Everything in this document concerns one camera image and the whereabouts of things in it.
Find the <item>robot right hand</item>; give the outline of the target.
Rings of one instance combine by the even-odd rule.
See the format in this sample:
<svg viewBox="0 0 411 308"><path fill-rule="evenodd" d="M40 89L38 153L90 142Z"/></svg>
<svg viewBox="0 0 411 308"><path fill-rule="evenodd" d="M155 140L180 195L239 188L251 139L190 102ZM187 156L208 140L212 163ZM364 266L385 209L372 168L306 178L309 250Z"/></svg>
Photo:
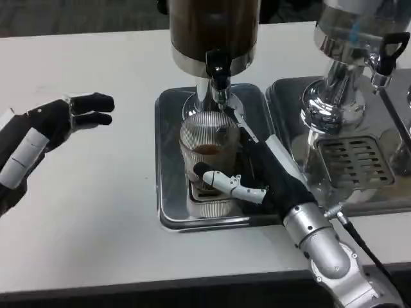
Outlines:
<svg viewBox="0 0 411 308"><path fill-rule="evenodd" d="M237 175L229 177L204 162L195 164L195 174L211 187L236 199L260 204L282 220L298 210L320 214L318 202L306 180L277 136L272 134L261 141L237 110L227 107L224 113L240 129L240 144L258 168L258 175L265 187L246 187Z"/></svg>

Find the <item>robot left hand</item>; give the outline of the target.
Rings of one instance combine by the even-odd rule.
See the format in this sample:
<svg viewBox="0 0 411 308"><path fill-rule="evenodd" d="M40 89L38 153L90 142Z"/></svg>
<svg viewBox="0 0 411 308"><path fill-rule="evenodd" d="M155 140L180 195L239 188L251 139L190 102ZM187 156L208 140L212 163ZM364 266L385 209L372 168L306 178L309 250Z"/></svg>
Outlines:
<svg viewBox="0 0 411 308"><path fill-rule="evenodd" d="M28 177L47 153L78 130L110 125L114 109L112 96L95 92L1 114L1 215L26 194Z"/></svg>

